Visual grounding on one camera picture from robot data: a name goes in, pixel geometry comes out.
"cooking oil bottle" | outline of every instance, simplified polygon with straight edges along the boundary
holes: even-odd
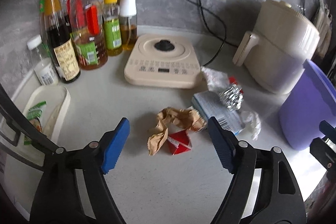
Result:
[[[102,27],[102,9],[98,0],[74,0],[70,9],[79,66],[84,70],[103,66],[108,55]]]
[[[104,0],[103,18],[107,54],[115,56],[123,51],[119,26],[118,0]]]

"purple container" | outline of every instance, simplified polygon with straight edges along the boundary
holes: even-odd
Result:
[[[309,147],[323,138],[320,122],[336,127],[336,90],[315,63],[306,60],[301,78],[279,110],[282,131],[295,150]]]

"white plastic bottle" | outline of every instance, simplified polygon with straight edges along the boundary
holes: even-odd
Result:
[[[43,47],[40,35],[33,37],[27,42],[30,50],[30,60],[34,71],[42,85],[56,85],[58,77],[53,67],[53,62]]]

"green snack packet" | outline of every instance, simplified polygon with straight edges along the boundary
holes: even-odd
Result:
[[[41,117],[46,105],[47,105],[46,101],[39,102],[38,104],[32,106],[27,113],[27,120],[41,133],[42,133]],[[29,145],[31,143],[32,143],[31,139],[25,135],[23,144]]]

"crumpled brown paper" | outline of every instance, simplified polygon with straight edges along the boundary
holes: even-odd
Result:
[[[181,129],[187,129],[197,132],[206,126],[205,120],[200,116],[195,109],[176,109],[167,107],[157,114],[157,125],[149,130],[153,135],[148,139],[149,155],[153,156],[168,137],[169,123]]]

